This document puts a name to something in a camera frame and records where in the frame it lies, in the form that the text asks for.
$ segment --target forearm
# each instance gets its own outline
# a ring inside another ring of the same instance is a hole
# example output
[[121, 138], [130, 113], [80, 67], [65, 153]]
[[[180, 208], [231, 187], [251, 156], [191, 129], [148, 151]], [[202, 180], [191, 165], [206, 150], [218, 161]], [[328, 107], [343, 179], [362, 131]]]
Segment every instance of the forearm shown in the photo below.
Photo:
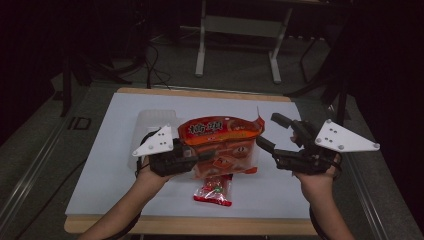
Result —
[[354, 239], [332, 197], [311, 203], [311, 208], [321, 229], [330, 239]]
[[156, 192], [135, 183], [131, 189], [78, 239], [104, 239], [122, 231], [141, 212]]

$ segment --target dark background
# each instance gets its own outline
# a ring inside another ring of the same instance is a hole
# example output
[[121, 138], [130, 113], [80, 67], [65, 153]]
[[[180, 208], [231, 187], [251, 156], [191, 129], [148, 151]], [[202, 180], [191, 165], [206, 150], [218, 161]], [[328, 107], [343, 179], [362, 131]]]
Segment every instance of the dark background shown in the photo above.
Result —
[[[143, 44], [128, 46], [128, 38], [131, 34], [147, 38], [149, 23], [173, 39], [178, 38], [178, 25], [199, 24], [200, 1], [142, 2], [143, 7], [129, 0], [2, 1], [0, 144], [54, 94], [50, 79], [62, 71], [67, 49], [110, 64], [112, 57], [143, 54]], [[393, 178], [423, 231], [424, 161], [419, 151], [423, 142], [423, 3], [357, 1], [355, 5], [358, 11], [333, 46], [328, 66], [350, 77], [349, 93], [381, 143]], [[222, 6], [214, 7], [220, 11]], [[288, 29], [291, 35], [317, 34], [319, 21], [314, 19], [325, 19], [325, 11], [321, 17], [310, 11], [294, 13]], [[272, 16], [279, 17], [278, 11]]]

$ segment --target orange packaging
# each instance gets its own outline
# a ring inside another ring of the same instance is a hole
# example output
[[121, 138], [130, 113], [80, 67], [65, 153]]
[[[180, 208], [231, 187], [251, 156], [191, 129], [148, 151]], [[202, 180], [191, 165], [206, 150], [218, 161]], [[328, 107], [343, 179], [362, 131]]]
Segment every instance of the orange packaging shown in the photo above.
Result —
[[195, 167], [196, 179], [231, 173], [256, 173], [257, 136], [265, 130], [259, 116], [253, 122], [228, 116], [212, 116], [190, 120], [178, 128], [181, 141], [190, 146], [194, 154], [213, 152]]

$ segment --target white board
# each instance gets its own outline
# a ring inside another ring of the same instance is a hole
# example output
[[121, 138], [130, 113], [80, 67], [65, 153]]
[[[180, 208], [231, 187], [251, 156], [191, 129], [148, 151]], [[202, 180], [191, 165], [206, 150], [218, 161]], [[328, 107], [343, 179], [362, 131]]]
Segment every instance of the white board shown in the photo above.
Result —
[[[66, 215], [106, 213], [131, 187], [134, 171], [128, 167], [136, 122], [147, 109], [175, 110], [177, 118], [189, 120], [206, 116], [234, 116], [248, 121], [257, 118], [257, 109], [265, 120], [263, 136], [276, 148], [298, 151], [290, 141], [292, 130], [271, 121], [274, 112], [300, 120], [294, 103], [229, 100], [199, 97], [115, 93], [106, 112], [68, 204]], [[171, 179], [143, 209], [143, 215], [293, 218], [308, 219], [309, 204], [303, 198], [299, 181], [291, 172], [278, 170], [274, 159], [260, 150], [256, 174], [235, 174], [232, 181], [231, 207], [193, 200], [201, 180], [192, 173]]]

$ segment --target red snack bag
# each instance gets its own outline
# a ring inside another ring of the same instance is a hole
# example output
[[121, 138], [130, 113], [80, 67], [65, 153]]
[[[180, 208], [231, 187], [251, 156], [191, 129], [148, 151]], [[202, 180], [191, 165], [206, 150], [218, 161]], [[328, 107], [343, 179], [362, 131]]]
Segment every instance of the red snack bag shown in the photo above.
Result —
[[198, 202], [231, 206], [233, 204], [230, 194], [232, 178], [232, 174], [205, 178], [203, 186], [197, 189], [193, 199]]
[[265, 122], [253, 122], [227, 116], [190, 120], [178, 128], [180, 139], [196, 155], [213, 152], [213, 157], [194, 167], [194, 178], [207, 178], [237, 172], [255, 173], [257, 153], [255, 138], [264, 131]]

